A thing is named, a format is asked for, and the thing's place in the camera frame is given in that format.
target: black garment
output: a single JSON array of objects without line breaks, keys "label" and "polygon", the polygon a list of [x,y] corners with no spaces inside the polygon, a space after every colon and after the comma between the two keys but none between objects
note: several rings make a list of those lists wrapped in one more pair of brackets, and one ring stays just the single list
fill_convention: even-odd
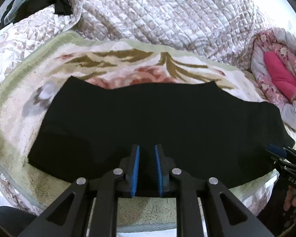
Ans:
[{"label": "black garment", "polygon": [[18,9],[13,23],[17,23],[52,4],[55,4],[55,14],[72,14],[68,0],[28,0]]},{"label": "black garment", "polygon": [[[5,27],[5,24],[4,24],[4,18],[5,18],[6,15],[9,13],[9,11],[12,9],[12,5],[13,5],[14,1],[15,1],[15,0],[12,0],[12,1],[9,3],[9,5],[7,6],[7,9],[5,10],[3,16],[1,17],[1,21],[0,21],[0,30],[1,30],[2,28]],[[69,4],[69,3],[68,3],[68,0],[64,0],[64,1],[62,1],[61,3]],[[41,9],[43,9],[43,8],[46,8],[47,6],[49,6],[49,5],[51,5],[51,4],[48,4],[48,5],[46,5],[46,4],[45,4],[45,5],[40,5],[40,7],[41,7]],[[70,15],[70,14],[72,14],[71,8],[69,8],[67,5],[65,5],[65,7],[66,7],[65,11],[67,11],[68,14],[62,14],[62,11],[64,10],[64,9],[63,9],[63,5],[60,4],[60,3],[56,3],[56,4],[55,4],[55,14],[59,14],[59,15]],[[18,19],[15,18],[15,19],[13,20],[13,23],[17,23],[17,22],[19,22],[20,20],[25,19],[25,18],[27,18],[28,16],[30,16],[30,15],[34,14],[35,12],[39,11],[39,10],[37,10],[37,11],[35,11],[35,12],[29,14],[30,12],[26,12],[26,11],[24,11],[24,10],[26,10],[26,8],[23,8],[23,9],[22,9],[22,8],[19,8],[19,10],[22,10],[22,12],[20,12],[20,15],[19,15],[19,18],[18,18]]]},{"label": "black garment", "polygon": [[269,202],[257,217],[274,236],[279,236],[284,231],[283,213],[285,213],[284,202],[287,191],[287,182],[278,180],[274,185]]},{"label": "black garment", "polygon": [[105,90],[70,77],[49,107],[28,159],[73,182],[101,177],[138,144],[137,195],[153,196],[158,143],[177,167],[201,179],[217,177],[232,188],[274,169],[266,144],[293,147],[294,140],[275,105],[245,102],[215,82]]},{"label": "black garment", "polygon": [[0,227],[12,237],[17,237],[35,218],[35,215],[16,208],[0,207]]}]

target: quilted blanket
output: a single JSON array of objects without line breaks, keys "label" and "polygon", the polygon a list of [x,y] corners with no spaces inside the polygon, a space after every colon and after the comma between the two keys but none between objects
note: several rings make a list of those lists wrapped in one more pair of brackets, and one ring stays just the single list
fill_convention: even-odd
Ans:
[{"label": "quilted blanket", "polygon": [[[264,53],[268,51],[276,53],[283,68],[296,80],[296,37],[283,28],[262,31],[255,37],[251,64],[252,73],[268,101],[279,108],[283,122],[296,130],[296,91],[286,97],[272,82],[264,61]],[[283,74],[279,79],[285,82]]]},{"label": "quilted blanket", "polygon": [[[105,88],[156,81],[190,84],[215,81],[220,88],[243,100],[263,101],[242,71],[193,53],[126,39],[84,40],[71,31],[58,35],[28,56],[0,88],[0,172],[40,209],[48,206],[69,183],[29,165],[27,155],[55,93],[71,75]],[[253,213],[259,213],[275,180],[274,171],[233,188],[232,192]],[[175,199],[120,199],[118,224],[174,223],[175,208]]]},{"label": "quilted blanket", "polygon": [[249,69],[253,35],[270,27],[253,0],[85,0],[78,33],[139,40]]}]

